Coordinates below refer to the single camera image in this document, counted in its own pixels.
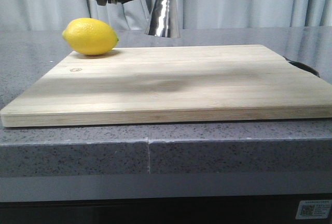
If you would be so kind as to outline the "steel double jigger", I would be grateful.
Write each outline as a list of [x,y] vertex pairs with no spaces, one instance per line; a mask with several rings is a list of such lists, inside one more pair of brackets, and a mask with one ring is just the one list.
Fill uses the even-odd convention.
[[176,0],[155,0],[145,34],[166,38],[180,37]]

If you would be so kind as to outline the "grey curtain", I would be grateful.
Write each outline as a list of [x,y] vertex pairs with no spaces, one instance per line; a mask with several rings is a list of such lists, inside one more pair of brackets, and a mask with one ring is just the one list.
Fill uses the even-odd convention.
[[[147,26],[154,0],[99,6],[93,0],[1,0],[1,30],[62,30],[91,17],[117,30]],[[176,0],[182,29],[330,26],[331,0]]]

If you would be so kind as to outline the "wooden cutting board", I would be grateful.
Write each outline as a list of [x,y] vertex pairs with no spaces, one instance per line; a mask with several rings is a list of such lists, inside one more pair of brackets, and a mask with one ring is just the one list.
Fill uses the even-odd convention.
[[72,52],[1,110],[5,127],[331,117],[331,85],[263,45]]

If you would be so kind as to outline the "white QR code label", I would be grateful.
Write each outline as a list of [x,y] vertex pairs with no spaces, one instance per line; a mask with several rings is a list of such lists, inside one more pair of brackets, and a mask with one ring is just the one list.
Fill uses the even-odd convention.
[[302,200],[299,202],[295,219],[326,219],[331,211],[331,200]]

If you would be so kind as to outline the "yellow lemon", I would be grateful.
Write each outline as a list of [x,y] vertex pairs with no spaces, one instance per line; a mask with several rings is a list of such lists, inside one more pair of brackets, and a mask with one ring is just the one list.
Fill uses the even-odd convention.
[[62,32],[62,37],[74,51],[84,55],[105,54],[118,43],[113,28],[93,18],[72,20]]

